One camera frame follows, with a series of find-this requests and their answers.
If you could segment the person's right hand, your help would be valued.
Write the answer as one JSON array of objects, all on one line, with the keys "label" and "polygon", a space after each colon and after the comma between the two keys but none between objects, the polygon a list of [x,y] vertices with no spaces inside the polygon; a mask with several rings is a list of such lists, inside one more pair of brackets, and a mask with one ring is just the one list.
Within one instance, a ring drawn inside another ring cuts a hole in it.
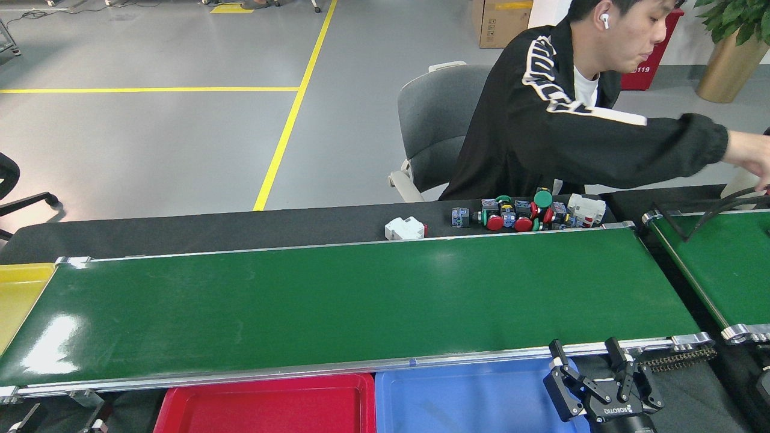
[{"label": "person's right hand", "polygon": [[758,178],[754,190],[765,191],[769,183],[769,137],[749,134],[746,150],[748,153],[741,167]]}]

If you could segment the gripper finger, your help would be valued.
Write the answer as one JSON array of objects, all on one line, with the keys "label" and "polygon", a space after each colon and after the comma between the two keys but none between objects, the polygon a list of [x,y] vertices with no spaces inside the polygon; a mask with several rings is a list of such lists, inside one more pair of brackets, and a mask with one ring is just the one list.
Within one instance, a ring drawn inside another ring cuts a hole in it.
[{"label": "gripper finger", "polygon": [[42,404],[31,406],[22,419],[9,428],[9,432],[36,432],[42,423]]},{"label": "gripper finger", "polygon": [[91,416],[89,416],[81,431],[83,433],[108,432],[107,421],[111,414],[112,405],[108,402],[102,401],[93,410],[93,413]]}]

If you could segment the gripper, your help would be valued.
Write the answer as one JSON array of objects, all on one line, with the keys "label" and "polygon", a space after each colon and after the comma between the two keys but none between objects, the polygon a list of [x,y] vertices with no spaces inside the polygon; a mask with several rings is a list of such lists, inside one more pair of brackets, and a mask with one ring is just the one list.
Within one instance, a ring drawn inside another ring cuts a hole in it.
[{"label": "gripper", "polygon": [[553,366],[544,378],[544,385],[561,421],[570,421],[587,412],[591,432],[657,432],[648,414],[661,410],[665,404],[651,368],[625,353],[615,337],[605,340],[605,348],[614,379],[608,394],[568,365],[560,340],[548,345]]}]

